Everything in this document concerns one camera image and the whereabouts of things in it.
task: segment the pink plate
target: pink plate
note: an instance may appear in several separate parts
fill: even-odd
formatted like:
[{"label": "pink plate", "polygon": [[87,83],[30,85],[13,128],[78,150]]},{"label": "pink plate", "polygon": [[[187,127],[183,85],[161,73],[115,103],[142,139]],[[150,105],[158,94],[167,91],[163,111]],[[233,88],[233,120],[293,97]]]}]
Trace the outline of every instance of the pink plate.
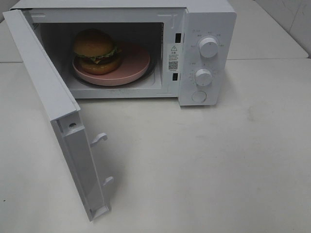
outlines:
[{"label": "pink plate", "polygon": [[139,79],[146,72],[150,63],[147,50],[133,43],[122,42],[122,63],[116,70],[102,75],[95,75],[81,69],[77,59],[72,65],[76,74],[83,80],[101,86],[118,86]]}]

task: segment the power knob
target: power knob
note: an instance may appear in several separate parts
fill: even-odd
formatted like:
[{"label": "power knob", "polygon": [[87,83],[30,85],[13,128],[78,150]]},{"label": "power knob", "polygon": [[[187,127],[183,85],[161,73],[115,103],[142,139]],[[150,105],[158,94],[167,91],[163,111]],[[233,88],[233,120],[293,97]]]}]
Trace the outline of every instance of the power knob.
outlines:
[{"label": "power knob", "polygon": [[205,37],[199,43],[200,54],[203,57],[210,58],[218,53],[218,41],[213,37]]},{"label": "power knob", "polygon": [[207,86],[213,81],[213,76],[208,69],[200,69],[195,73],[194,79],[198,86]]}]

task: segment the warning label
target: warning label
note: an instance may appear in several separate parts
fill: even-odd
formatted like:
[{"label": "warning label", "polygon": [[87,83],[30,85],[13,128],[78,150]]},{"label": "warning label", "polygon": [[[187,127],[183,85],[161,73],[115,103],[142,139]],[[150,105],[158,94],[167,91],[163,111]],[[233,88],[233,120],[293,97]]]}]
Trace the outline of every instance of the warning label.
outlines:
[{"label": "warning label", "polygon": [[182,46],[180,44],[168,44],[167,45],[167,68],[168,71],[178,72],[179,67],[179,57],[182,53]]}]

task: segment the qr code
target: qr code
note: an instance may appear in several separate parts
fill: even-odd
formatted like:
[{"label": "qr code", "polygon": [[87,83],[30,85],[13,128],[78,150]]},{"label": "qr code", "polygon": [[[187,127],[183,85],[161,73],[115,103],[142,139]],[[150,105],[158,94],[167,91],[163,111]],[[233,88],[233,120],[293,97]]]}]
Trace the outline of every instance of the qr code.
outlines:
[{"label": "qr code", "polygon": [[177,70],[178,62],[169,62],[169,70]]}]

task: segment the microwave door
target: microwave door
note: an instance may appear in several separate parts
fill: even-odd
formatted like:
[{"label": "microwave door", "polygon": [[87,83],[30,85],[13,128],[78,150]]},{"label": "microwave door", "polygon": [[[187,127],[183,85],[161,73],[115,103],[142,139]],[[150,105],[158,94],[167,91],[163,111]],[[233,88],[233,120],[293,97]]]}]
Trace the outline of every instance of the microwave door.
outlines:
[{"label": "microwave door", "polygon": [[80,107],[33,31],[31,17],[20,10],[3,13],[38,96],[58,139],[89,220],[108,212],[105,187],[113,177],[99,180],[90,147],[107,136],[102,133],[89,143]]}]

